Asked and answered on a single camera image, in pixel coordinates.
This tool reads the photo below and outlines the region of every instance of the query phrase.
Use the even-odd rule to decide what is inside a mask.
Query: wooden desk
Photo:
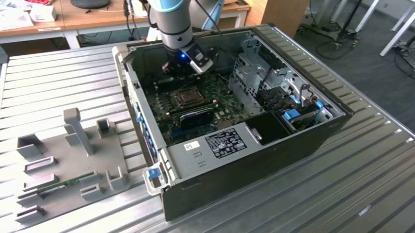
[[[78,48],[79,44],[77,36],[87,33],[98,33],[107,31],[117,31],[126,29],[126,19],[123,17],[122,0],[110,0],[107,11],[118,12],[99,12],[106,10],[106,7],[94,9],[86,13],[86,10],[75,8],[69,0],[57,0],[54,8],[58,10],[58,18],[51,23],[35,23],[33,27],[25,27],[14,30],[0,32],[0,44],[26,41],[34,39],[65,37],[70,49]],[[236,18],[234,27],[242,27],[250,6],[229,3],[224,5],[220,18]],[[147,27],[146,17],[134,18],[137,28]],[[134,27],[129,19],[129,28]],[[59,27],[59,30],[38,33],[37,29]]]
[[[245,0],[250,5],[246,26],[273,23],[293,37],[309,0]]]
[[[59,1],[55,0],[53,3],[57,14],[54,22],[33,22],[34,26],[0,31],[0,44],[50,38],[50,35],[59,37],[62,35],[61,31],[65,30]]]

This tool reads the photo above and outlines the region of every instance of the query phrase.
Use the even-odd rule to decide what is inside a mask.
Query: metal slatted table
[[[356,111],[341,131],[304,160],[201,210],[164,221],[158,197],[139,178],[143,158],[117,86],[110,46],[18,56],[1,68],[0,149],[27,132],[63,133],[61,109],[82,126],[115,122],[131,188],[23,232],[410,232],[415,230],[413,134],[274,28],[258,29]],[[0,154],[0,226],[14,231],[18,157]]]

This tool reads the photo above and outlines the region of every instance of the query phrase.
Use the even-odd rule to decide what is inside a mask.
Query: motherboard
[[[208,73],[151,83],[145,96],[168,146],[224,129],[249,116],[232,95],[229,78]]]

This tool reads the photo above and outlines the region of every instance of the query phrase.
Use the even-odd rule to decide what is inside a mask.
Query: green circuit board
[[[168,146],[224,129],[249,116],[229,92],[228,78],[204,74],[194,82],[184,82],[173,91],[146,93],[146,101]],[[178,130],[182,115],[209,109],[213,111],[209,124]]]

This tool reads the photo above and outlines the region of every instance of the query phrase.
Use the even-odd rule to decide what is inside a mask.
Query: label sticker
[[[246,148],[234,128],[205,137],[216,158],[222,158]]]
[[[185,151],[188,151],[188,150],[190,150],[190,149],[194,149],[194,148],[197,148],[197,147],[200,147],[197,141],[193,141],[193,142],[190,142],[190,143],[184,144],[184,149],[185,149]]]
[[[37,29],[38,32],[55,31],[55,30],[59,30],[59,28],[39,28],[39,29]]]

